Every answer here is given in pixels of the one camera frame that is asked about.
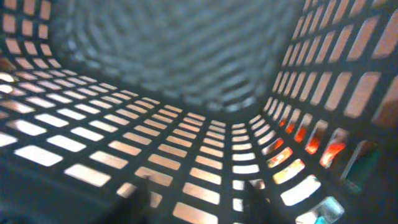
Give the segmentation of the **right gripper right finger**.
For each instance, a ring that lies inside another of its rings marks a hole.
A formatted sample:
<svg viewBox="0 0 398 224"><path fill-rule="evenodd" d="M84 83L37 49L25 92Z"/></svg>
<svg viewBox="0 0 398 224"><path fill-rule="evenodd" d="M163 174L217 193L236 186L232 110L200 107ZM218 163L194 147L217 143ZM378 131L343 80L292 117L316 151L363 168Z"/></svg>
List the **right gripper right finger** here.
<svg viewBox="0 0 398 224"><path fill-rule="evenodd" d="M277 224L279 222L279 217L258 186L245 180L244 194L244 222L246 224Z"/></svg>

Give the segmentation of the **orange spaghetti pasta packet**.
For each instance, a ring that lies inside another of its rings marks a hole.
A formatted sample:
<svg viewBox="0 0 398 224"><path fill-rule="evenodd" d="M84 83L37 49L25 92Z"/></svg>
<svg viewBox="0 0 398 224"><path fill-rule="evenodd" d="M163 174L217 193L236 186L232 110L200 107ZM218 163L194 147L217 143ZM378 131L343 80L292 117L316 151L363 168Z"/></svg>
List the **orange spaghetti pasta packet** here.
<svg viewBox="0 0 398 224"><path fill-rule="evenodd" d="M269 130L257 141L261 147L266 185L294 187L301 182L320 185L316 172L328 168L333 159L346 147L347 132L339 129L325 141L327 124L321 123L313 131L303 124L284 119L265 119Z"/></svg>

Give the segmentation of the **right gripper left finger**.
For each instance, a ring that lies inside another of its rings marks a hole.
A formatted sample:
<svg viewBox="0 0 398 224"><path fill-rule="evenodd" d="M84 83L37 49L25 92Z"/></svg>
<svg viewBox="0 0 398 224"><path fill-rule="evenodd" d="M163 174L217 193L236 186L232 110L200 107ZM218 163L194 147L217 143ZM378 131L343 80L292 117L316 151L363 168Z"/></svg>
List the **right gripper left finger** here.
<svg viewBox="0 0 398 224"><path fill-rule="evenodd" d="M136 188L116 205L100 215L93 224L149 224L151 194L149 179L141 179Z"/></svg>

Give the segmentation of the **grey plastic basket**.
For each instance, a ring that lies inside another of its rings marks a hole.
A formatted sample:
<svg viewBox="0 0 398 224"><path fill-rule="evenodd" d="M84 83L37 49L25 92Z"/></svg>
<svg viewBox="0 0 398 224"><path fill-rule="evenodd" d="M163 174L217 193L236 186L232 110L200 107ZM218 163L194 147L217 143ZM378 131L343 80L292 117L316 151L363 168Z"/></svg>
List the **grey plastic basket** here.
<svg viewBox="0 0 398 224"><path fill-rule="evenodd" d="M266 185L265 119L346 147ZM150 223L397 222L396 1L2 1L1 222L93 223L149 179Z"/></svg>

